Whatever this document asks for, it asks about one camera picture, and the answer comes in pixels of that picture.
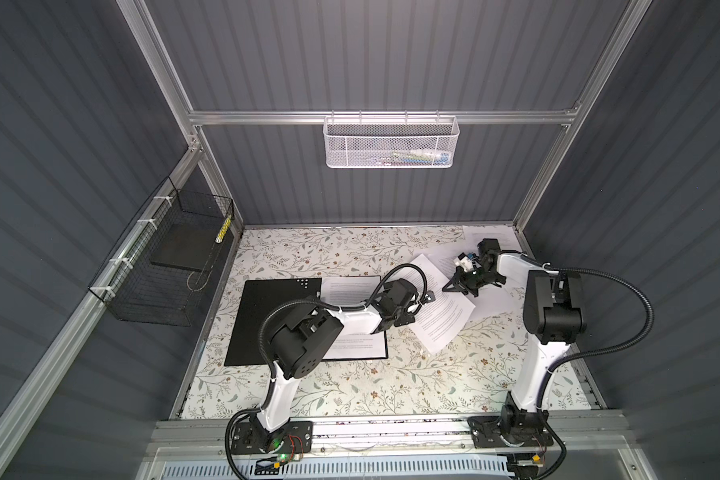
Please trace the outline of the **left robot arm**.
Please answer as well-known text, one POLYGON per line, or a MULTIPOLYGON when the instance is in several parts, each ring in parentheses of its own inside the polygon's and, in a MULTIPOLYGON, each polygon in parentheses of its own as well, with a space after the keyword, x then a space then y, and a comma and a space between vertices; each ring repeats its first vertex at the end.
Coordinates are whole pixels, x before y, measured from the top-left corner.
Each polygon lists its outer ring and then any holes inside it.
POLYGON ((409 280, 395 279, 380 281, 357 305, 334 305, 312 296, 276 307, 257 334, 269 369, 266 395, 247 413, 257 448, 269 453, 280 447, 300 381, 342 333, 375 335, 412 324, 422 307, 434 301, 427 284, 419 289, 409 280))

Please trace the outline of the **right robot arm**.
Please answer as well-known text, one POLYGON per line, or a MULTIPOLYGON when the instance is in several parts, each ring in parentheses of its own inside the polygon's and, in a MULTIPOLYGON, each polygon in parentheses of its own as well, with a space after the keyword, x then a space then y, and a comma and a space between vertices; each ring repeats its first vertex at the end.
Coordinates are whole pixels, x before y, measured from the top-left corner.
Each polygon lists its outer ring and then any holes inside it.
POLYGON ((545 422, 549 412, 543 398, 552 376, 552 364, 563 358, 579 334, 586 330, 581 277, 555 270, 519 251, 502 250, 499 241, 485 238, 475 253, 460 253, 455 272, 442 288, 475 298, 491 285, 509 280, 526 282, 523 325, 529 335, 519 378, 497 416, 468 419, 478 448, 523 447, 553 443, 545 422))

